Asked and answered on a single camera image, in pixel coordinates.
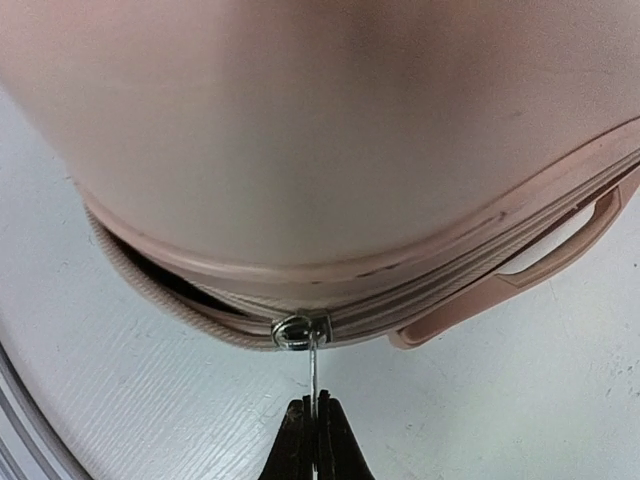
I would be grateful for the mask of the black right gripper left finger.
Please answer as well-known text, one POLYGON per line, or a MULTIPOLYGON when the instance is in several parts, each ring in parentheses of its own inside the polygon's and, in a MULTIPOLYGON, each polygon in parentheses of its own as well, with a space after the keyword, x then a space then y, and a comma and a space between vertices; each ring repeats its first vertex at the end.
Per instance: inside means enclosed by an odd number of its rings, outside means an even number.
POLYGON ((315 474, 317 399, 292 400, 262 469, 262 480, 311 480, 315 474))

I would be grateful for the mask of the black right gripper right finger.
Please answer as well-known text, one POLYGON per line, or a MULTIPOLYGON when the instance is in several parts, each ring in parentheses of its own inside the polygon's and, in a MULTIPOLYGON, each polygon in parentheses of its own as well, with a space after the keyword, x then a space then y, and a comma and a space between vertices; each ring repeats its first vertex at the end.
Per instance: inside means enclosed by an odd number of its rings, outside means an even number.
POLYGON ((315 467, 321 480, 373 480, 341 403, 327 390, 317 400, 315 467))

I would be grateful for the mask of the pink hard-shell suitcase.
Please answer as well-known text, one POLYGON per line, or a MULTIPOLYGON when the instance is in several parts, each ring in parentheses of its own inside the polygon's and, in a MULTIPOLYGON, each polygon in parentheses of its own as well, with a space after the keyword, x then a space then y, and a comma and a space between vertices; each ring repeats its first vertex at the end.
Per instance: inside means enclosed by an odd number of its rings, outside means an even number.
POLYGON ((121 275, 251 350, 420 346, 639 187, 635 1, 5 1, 1 84, 121 275))

